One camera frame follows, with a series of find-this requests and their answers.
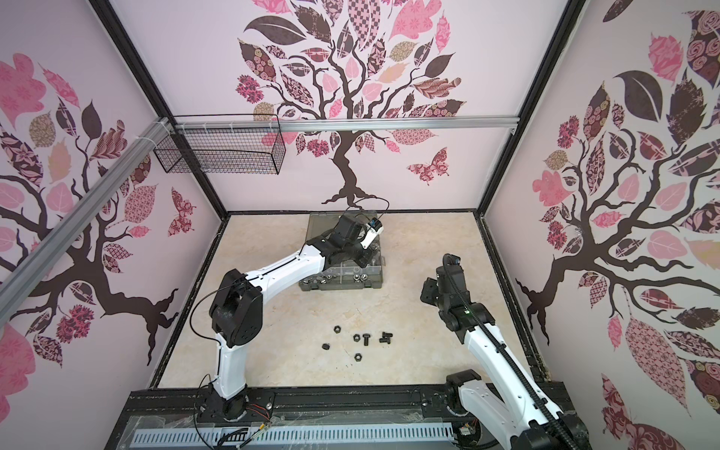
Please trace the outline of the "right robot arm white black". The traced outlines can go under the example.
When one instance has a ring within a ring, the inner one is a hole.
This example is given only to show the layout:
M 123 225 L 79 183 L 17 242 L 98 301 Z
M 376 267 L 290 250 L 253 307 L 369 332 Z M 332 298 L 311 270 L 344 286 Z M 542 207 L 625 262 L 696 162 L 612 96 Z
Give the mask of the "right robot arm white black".
M 446 253 L 436 277 L 426 279 L 421 302 L 438 309 L 454 333 L 489 375 L 469 371 L 448 379 L 451 410 L 478 419 L 504 449 L 589 449 L 587 427 L 566 412 L 534 380 L 507 346 L 489 310 L 471 299 L 461 258 Z

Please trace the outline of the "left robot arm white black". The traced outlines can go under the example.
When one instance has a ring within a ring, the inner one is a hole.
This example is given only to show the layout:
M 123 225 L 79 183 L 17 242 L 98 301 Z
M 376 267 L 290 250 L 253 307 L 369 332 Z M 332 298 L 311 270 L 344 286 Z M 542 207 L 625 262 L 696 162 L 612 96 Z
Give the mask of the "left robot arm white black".
M 368 266 L 375 254 L 372 246 L 383 230 L 378 217 L 363 222 L 342 215 L 333 228 L 307 240 L 291 255 L 249 273 L 233 269 L 225 274 L 209 309 L 219 350 L 213 389 L 221 399 L 235 401 L 248 386 L 248 346 L 263 327 L 264 305 L 334 264 L 352 261 Z

